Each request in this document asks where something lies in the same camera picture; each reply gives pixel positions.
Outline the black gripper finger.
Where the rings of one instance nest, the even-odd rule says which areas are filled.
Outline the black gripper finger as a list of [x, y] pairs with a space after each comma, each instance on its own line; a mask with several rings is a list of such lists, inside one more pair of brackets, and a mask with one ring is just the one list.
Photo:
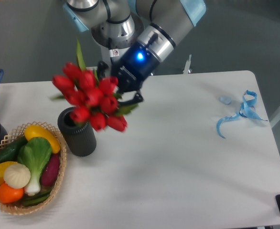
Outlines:
[[108, 65], [104, 61], [99, 61], [97, 64], [97, 79], [100, 83], [104, 79], [110, 78], [111, 65]]
[[136, 105], [136, 104], [142, 103], [143, 101], [144, 101], [144, 98], [143, 98], [140, 90], [138, 90], [135, 92], [133, 98], [123, 101], [123, 102], [118, 101], [118, 107]]

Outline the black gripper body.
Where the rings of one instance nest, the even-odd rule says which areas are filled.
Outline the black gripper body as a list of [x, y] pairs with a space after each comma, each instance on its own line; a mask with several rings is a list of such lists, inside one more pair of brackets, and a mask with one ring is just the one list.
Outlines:
[[110, 75], [117, 77], [120, 93], [137, 91], [159, 64], [159, 60], [144, 46], [132, 46], [113, 62]]

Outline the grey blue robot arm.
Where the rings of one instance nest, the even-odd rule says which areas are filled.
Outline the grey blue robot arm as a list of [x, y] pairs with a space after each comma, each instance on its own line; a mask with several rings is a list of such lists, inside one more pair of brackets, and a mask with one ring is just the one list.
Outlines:
[[141, 88], [206, 12], [203, 0], [66, 0], [63, 11], [101, 49], [99, 77], [118, 79], [120, 106], [143, 101]]

